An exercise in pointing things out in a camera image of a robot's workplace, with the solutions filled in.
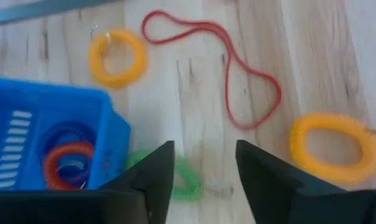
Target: red elastic cord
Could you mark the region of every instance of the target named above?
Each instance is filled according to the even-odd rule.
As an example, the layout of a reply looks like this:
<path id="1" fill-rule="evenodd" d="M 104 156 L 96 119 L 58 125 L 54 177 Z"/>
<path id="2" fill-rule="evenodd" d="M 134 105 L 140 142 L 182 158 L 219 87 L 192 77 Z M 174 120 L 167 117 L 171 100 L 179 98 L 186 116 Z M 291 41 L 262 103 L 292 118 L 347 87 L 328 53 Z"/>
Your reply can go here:
<path id="1" fill-rule="evenodd" d="M 93 144 L 88 141 L 71 142 L 55 147 L 44 160 L 43 173 L 49 189 L 52 190 L 77 190 L 66 183 L 58 175 L 58 161 L 69 154 L 83 154 L 88 158 L 94 156 Z"/>
<path id="2" fill-rule="evenodd" d="M 175 22 L 175 23 L 181 24 L 181 25 L 185 25 L 185 26 L 192 26 L 193 28 L 191 28 L 190 30 L 188 30 L 186 32 L 174 35 L 174 36 L 166 38 L 166 39 L 154 40 L 154 39 L 148 37 L 146 30 L 145 30 L 148 21 L 154 16 L 164 16 L 164 17 L 170 19 L 172 22 Z M 261 125 L 263 122 L 265 122 L 271 116 L 271 114 L 275 111 L 275 109 L 281 103 L 282 91 L 281 91 L 280 84 L 278 83 L 277 79 L 274 78 L 273 76 L 271 76 L 267 73 L 255 70 L 254 68 L 251 68 L 249 65 L 247 65 L 238 56 L 237 51 L 235 50 L 235 48 L 232 44 L 232 40 L 231 40 L 228 32 L 222 26 L 220 26 L 219 24 L 217 24 L 215 22 L 209 22 L 209 21 L 185 21 L 185 20 L 181 20 L 181 19 L 178 19 L 178 18 L 170 15 L 167 12 L 164 12 L 164 11 L 152 11 L 152 12 L 150 12 L 144 18 L 144 21 L 141 25 L 141 32 L 142 32 L 144 38 L 149 43 L 157 44 L 157 45 L 166 44 L 168 42 L 172 42 L 172 41 L 187 37 L 188 35 L 191 35 L 195 32 L 203 32 L 203 31 L 211 32 L 211 33 L 215 34 L 216 36 L 218 36 L 223 41 L 223 43 L 225 44 L 225 47 L 227 48 L 228 60 L 227 60 L 227 66 L 225 68 L 225 105 L 227 107 L 228 118 L 231 120 L 232 124 L 238 129 L 250 130 L 250 129 L 257 128 L 259 125 Z M 252 124 L 239 123 L 234 118 L 234 116 L 231 112 L 229 96 L 228 96 L 229 95 L 228 94 L 228 83 L 229 83 L 230 66 L 231 66 L 232 56 L 235 57 L 237 62 L 245 69 L 246 72 L 254 74 L 254 75 L 258 75 L 259 77 L 262 77 L 262 78 L 265 78 L 266 80 L 270 81 L 276 88 L 277 96 L 276 96 L 275 103 L 270 108 L 270 110 L 264 115 L 264 117 L 262 117 L 261 120 L 254 122 Z"/>

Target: basket slot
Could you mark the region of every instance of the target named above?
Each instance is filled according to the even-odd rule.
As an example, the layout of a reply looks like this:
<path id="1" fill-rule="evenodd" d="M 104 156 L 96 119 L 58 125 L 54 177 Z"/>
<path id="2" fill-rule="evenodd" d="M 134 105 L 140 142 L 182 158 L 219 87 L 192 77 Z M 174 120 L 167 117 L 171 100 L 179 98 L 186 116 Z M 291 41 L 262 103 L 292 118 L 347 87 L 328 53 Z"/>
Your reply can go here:
<path id="1" fill-rule="evenodd" d="M 28 130 L 24 128 L 10 128 L 8 134 L 27 134 Z"/>
<path id="2" fill-rule="evenodd" d="M 31 124 L 30 121 L 22 120 L 22 119 L 12 119 L 10 122 L 11 126 L 22 126 L 28 127 Z"/>
<path id="3" fill-rule="evenodd" d="M 32 113 L 31 112 L 20 111 L 20 110 L 15 110 L 12 115 L 13 115 L 13 117 L 26 118 L 26 119 L 32 117 Z"/>
<path id="4" fill-rule="evenodd" d="M 6 187 L 12 187 L 16 183 L 15 180 L 1 180 L 0 181 L 0 189 L 6 188 Z"/>
<path id="5" fill-rule="evenodd" d="M 23 144 L 26 141 L 24 137 L 7 137 L 6 143 L 21 143 Z"/>
<path id="6" fill-rule="evenodd" d="M 21 152 L 24 146 L 6 146 L 4 147 L 4 152 Z"/>
<path id="7" fill-rule="evenodd" d="M 19 163 L 19 162 L 13 162 L 13 163 L 1 164 L 1 165 L 0 165 L 0 170 L 18 169 L 20 164 L 21 164 L 21 163 Z"/>
<path id="8" fill-rule="evenodd" d="M 18 161 L 22 158 L 22 155 L 20 154 L 4 154 L 1 156 L 1 161 Z"/>
<path id="9" fill-rule="evenodd" d="M 0 172 L 0 180 L 15 178 L 18 175 L 17 171 Z"/>

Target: light wood grain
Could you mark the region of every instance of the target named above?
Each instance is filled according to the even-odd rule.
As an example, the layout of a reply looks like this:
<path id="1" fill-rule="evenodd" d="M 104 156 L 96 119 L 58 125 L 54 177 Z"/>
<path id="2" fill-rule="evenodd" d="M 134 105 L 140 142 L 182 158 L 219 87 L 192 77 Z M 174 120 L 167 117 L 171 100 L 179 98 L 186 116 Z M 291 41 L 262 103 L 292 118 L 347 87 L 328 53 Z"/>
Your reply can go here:
<path id="1" fill-rule="evenodd" d="M 0 7 L 27 1 L 0 1 Z M 162 46 L 147 44 L 149 68 L 140 81 L 107 90 L 87 67 L 90 32 L 127 28 L 139 33 L 154 9 L 185 19 L 223 25 L 238 53 L 251 66 L 281 83 L 283 102 L 254 131 L 235 129 L 223 101 L 225 49 L 211 34 L 198 34 Z M 156 19 L 148 31 L 167 37 L 184 30 Z M 128 61 L 128 50 L 110 67 Z M 233 64 L 232 110 L 240 121 L 259 119 L 275 99 L 266 81 Z M 206 178 L 233 184 L 230 199 L 208 196 L 197 203 L 173 203 L 168 223 L 254 223 L 239 181 L 235 143 L 246 139 L 293 164 L 288 136 L 293 121 L 311 112 L 345 113 L 376 129 L 376 0 L 124 0 L 45 18 L 0 26 L 0 76 L 102 88 L 132 125 L 131 150 L 154 148 L 167 140 Z M 315 130 L 311 152 L 338 164 L 360 157 L 357 143 Z M 354 189 L 376 188 L 376 175 Z"/>

